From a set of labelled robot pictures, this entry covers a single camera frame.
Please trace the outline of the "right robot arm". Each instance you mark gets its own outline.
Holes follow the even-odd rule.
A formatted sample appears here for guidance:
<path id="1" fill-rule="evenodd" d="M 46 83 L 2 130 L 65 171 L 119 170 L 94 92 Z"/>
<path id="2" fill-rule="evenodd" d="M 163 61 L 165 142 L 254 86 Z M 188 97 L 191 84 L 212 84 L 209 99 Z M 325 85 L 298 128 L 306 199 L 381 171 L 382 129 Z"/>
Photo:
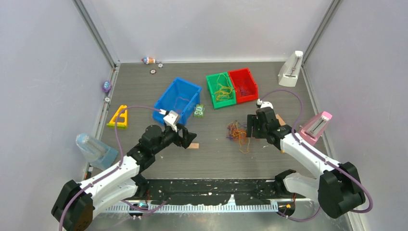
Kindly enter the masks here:
<path id="1" fill-rule="evenodd" d="M 305 177 L 289 169 L 275 179 L 275 193 L 288 197 L 300 194 L 317 202 L 331 218 L 355 211 L 366 202 L 357 168 L 350 162 L 340 163 L 307 143 L 289 125 L 281 125 L 272 107 L 247 115 L 248 138 L 265 139 L 285 154 L 289 154 L 313 175 Z"/>

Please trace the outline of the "red plastic bin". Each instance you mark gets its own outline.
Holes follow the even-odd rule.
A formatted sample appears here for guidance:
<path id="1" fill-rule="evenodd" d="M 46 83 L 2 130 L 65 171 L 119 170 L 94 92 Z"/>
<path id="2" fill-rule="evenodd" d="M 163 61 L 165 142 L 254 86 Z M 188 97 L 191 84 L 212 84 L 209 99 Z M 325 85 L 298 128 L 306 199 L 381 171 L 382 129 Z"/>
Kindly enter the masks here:
<path id="1" fill-rule="evenodd" d="M 249 68 L 231 70 L 228 75 L 235 90 L 237 104 L 258 99 L 258 86 Z"/>

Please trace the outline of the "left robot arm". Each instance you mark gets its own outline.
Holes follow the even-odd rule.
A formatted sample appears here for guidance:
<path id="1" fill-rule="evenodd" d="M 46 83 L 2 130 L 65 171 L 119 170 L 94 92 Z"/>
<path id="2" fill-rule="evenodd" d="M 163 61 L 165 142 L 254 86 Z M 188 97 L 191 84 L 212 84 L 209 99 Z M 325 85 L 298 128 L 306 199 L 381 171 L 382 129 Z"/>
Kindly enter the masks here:
<path id="1" fill-rule="evenodd" d="M 70 180 L 62 187 L 51 209 L 59 228 L 84 231 L 95 217 L 119 201 L 132 196 L 144 198 L 148 181 L 141 173 L 153 164 L 155 155 L 171 144 L 186 149 L 196 136 L 182 124 L 177 124 L 175 130 L 170 126 L 148 126 L 122 161 L 87 180 Z"/>

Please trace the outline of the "blue plastic bin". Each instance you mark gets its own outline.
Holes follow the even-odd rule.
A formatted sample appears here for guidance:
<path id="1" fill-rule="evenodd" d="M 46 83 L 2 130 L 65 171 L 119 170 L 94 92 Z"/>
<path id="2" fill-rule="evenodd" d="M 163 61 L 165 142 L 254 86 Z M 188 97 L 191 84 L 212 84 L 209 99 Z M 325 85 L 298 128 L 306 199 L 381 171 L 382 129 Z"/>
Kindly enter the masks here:
<path id="1" fill-rule="evenodd" d="M 180 115 L 178 122 L 186 125 L 196 105 L 200 103 L 201 91 L 201 86 L 176 77 L 154 104 L 154 108 L 175 111 Z"/>

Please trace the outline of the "purple round toy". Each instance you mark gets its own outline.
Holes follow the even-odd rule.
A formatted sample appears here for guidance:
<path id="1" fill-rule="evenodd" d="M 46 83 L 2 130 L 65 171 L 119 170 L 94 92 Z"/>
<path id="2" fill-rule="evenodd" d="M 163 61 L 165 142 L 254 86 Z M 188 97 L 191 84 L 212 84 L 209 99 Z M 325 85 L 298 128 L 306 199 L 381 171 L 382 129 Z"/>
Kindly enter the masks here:
<path id="1" fill-rule="evenodd" d="M 105 81 L 102 85 L 102 91 L 104 93 L 108 93 L 111 90 L 111 88 L 112 88 L 112 83 L 109 80 Z"/>

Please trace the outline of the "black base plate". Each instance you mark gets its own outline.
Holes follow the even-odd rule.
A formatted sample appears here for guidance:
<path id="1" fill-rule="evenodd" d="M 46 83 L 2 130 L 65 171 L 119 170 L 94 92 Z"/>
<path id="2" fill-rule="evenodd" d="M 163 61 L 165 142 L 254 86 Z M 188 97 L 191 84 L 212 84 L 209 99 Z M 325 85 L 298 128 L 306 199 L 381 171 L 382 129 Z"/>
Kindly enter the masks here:
<path id="1" fill-rule="evenodd" d="M 148 187 L 127 200 L 159 205 L 266 205 L 273 199 L 293 199 L 270 179 L 151 179 Z"/>

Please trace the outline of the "wooden block centre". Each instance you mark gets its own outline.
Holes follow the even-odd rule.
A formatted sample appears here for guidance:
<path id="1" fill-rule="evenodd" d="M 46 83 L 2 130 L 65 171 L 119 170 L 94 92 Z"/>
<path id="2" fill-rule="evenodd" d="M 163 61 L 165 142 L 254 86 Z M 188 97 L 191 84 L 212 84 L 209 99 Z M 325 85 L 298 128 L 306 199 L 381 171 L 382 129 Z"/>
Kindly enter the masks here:
<path id="1" fill-rule="evenodd" d="M 199 149 L 199 143 L 191 143 L 188 149 Z"/>

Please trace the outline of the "green owl tile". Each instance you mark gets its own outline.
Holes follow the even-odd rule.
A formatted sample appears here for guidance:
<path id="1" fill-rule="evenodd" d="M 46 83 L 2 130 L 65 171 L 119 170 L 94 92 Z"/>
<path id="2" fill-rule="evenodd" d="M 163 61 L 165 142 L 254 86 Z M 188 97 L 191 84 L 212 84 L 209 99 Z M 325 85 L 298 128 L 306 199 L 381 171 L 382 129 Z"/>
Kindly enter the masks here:
<path id="1" fill-rule="evenodd" d="M 205 111 L 205 107 L 203 104 L 197 104 L 194 112 L 193 112 L 193 116 L 197 117 L 197 118 L 202 118 L 204 116 L 204 111 Z"/>

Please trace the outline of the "green plastic bin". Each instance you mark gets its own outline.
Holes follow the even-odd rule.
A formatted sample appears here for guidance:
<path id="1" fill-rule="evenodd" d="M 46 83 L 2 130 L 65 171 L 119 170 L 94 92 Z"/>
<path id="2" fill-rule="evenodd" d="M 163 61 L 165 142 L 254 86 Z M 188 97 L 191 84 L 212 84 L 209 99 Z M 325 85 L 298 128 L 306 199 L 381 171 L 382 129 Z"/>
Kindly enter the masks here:
<path id="1" fill-rule="evenodd" d="M 235 90 L 227 72 L 207 75 L 206 82 L 214 109 L 237 104 Z"/>

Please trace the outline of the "pink metronome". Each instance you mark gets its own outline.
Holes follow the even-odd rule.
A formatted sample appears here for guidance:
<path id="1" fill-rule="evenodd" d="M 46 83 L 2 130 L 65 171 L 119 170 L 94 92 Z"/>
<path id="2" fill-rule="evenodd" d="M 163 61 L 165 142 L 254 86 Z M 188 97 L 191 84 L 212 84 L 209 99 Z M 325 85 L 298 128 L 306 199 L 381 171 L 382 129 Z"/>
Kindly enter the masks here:
<path id="1" fill-rule="evenodd" d="M 310 145 L 314 146 L 331 119 L 332 114 L 329 112 L 323 111 L 318 113 L 300 127 L 300 136 Z"/>

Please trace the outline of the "yellow triangle toy left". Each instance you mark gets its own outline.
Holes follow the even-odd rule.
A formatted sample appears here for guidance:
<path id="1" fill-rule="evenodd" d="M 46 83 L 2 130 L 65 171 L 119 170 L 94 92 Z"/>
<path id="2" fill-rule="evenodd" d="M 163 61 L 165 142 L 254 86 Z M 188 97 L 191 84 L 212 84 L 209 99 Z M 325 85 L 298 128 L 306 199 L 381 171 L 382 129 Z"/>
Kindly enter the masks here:
<path id="1" fill-rule="evenodd" d="M 106 126 L 109 128 L 127 129 L 128 128 L 128 111 L 127 105 L 120 105 L 114 116 L 110 119 Z"/>

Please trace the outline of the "small figurine toy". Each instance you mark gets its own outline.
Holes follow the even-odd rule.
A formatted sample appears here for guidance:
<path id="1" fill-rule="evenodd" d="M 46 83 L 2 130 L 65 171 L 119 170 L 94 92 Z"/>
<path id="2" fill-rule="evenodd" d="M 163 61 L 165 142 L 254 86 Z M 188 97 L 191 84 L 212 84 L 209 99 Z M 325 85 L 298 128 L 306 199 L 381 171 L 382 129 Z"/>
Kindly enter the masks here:
<path id="1" fill-rule="evenodd" d="M 156 63 L 156 60 L 155 60 L 154 58 L 151 58 L 151 57 L 143 57 L 143 58 L 141 59 L 141 61 L 142 61 L 144 64 L 155 64 L 155 63 Z"/>

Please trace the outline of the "wooden block right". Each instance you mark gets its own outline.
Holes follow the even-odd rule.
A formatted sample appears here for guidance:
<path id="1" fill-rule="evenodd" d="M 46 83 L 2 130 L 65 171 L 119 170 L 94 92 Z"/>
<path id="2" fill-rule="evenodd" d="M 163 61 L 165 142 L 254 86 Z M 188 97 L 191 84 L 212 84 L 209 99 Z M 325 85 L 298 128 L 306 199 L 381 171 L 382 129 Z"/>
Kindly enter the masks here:
<path id="1" fill-rule="evenodd" d="M 286 123 L 285 123 L 284 120 L 280 117 L 279 114 L 276 114 L 276 118 L 277 118 L 277 120 L 278 120 L 280 126 L 286 125 Z"/>

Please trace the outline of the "clear plastic bottle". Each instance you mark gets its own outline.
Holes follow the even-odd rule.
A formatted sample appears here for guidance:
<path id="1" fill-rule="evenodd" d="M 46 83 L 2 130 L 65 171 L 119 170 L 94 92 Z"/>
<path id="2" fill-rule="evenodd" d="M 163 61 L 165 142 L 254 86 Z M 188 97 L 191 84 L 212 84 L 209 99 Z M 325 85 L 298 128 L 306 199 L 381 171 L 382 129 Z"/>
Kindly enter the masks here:
<path id="1" fill-rule="evenodd" d="M 77 135 L 76 145 L 90 165 L 102 171 L 108 169 L 118 156 L 116 149 L 86 133 Z"/>

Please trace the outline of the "white metronome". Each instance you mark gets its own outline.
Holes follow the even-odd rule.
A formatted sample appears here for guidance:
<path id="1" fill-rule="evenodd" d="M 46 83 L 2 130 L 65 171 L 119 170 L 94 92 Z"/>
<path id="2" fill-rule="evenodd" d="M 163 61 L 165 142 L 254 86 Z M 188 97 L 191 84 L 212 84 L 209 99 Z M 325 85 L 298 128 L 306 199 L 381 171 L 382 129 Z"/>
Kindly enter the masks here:
<path id="1" fill-rule="evenodd" d="M 295 87 L 300 74 L 304 53 L 295 51 L 284 63 L 278 74 L 278 84 L 284 87 Z"/>

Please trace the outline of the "wooden block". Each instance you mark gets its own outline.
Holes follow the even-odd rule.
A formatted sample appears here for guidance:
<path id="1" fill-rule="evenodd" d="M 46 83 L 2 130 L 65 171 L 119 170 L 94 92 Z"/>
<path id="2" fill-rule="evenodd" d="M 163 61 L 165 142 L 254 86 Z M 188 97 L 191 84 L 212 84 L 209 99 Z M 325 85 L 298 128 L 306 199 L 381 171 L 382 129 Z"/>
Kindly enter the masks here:
<path id="1" fill-rule="evenodd" d="M 191 143 L 188 149 L 199 149 L 199 143 Z"/>
<path id="2" fill-rule="evenodd" d="M 278 120 L 280 126 L 286 125 L 286 123 L 285 123 L 284 120 L 280 117 L 279 114 L 276 114 L 276 118 L 277 118 L 277 120 Z"/>

